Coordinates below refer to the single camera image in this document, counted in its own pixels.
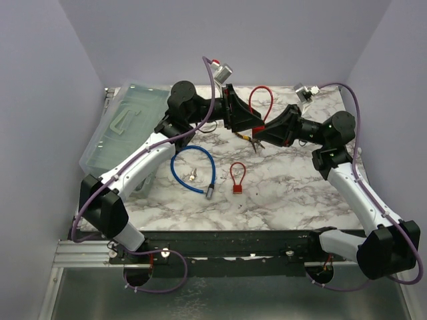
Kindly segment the red cable lock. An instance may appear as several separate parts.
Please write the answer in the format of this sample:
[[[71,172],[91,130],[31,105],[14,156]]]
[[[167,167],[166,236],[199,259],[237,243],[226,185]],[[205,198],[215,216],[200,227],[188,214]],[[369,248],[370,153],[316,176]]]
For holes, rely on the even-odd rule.
[[[262,101],[262,100],[259,100],[258,104],[254,105],[254,98],[255,98],[256,94],[260,91],[265,91],[269,95],[270,102],[269,102],[268,107],[266,107],[266,105],[267,105],[266,101]],[[265,123],[266,123],[266,121],[267,121],[267,119],[268,119],[268,117],[272,111],[273,105],[274,105],[274,94],[273,94],[273,91],[268,86],[258,85],[252,89],[252,91],[249,95],[249,98],[248,98],[248,106],[250,108],[250,112],[254,114],[255,108],[261,107],[262,109],[260,111],[260,114],[261,114],[260,118],[263,120],[263,123],[264,123],[263,125],[259,125],[256,128],[252,129],[252,135],[254,135],[257,132],[260,132],[262,129],[265,128]]]
[[[241,167],[242,168],[242,174],[237,177],[234,174],[234,169],[236,167]],[[242,187],[242,182],[246,176],[247,173],[247,169],[246,166],[242,163],[242,162],[234,162],[230,165],[230,177],[232,178],[232,182],[233,182],[233,186],[232,186],[232,193],[234,195],[238,195],[238,194],[242,194],[243,193],[243,187]]]

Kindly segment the small silver key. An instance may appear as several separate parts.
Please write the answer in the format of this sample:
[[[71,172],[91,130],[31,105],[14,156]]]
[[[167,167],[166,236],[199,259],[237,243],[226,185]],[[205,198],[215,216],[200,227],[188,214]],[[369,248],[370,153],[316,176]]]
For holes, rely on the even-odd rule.
[[[190,181],[194,181],[197,177],[197,169],[194,168],[191,170],[190,176],[189,176],[189,180]]]

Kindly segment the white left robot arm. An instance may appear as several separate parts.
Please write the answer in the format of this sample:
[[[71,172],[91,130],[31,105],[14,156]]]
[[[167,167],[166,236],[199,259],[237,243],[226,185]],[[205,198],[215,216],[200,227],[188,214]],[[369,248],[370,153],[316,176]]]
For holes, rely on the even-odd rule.
[[[125,247],[125,256],[131,262],[143,262],[148,254],[145,237],[130,222],[125,201],[160,164],[188,145],[200,125],[217,120],[234,133],[264,124],[261,114],[240,99],[230,84],[222,86],[220,96],[211,99],[199,96],[189,81],[174,84],[165,115],[147,141],[102,176],[87,175],[81,182],[72,240],[79,241],[77,226],[85,219],[107,239]]]

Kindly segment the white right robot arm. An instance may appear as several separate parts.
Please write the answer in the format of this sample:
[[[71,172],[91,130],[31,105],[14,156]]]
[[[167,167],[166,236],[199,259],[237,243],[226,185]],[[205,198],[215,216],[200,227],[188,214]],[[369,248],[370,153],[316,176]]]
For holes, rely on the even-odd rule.
[[[330,254],[358,264],[371,279],[419,267],[420,228],[403,221],[369,186],[348,153],[347,143],[355,136],[356,121],[346,111],[333,114],[323,123],[302,117],[297,105],[288,105],[274,120],[255,131],[255,138],[278,147],[290,147],[295,140],[319,145],[312,152],[316,171],[333,186],[356,214],[364,237],[334,227],[311,232],[308,256],[322,261]]]

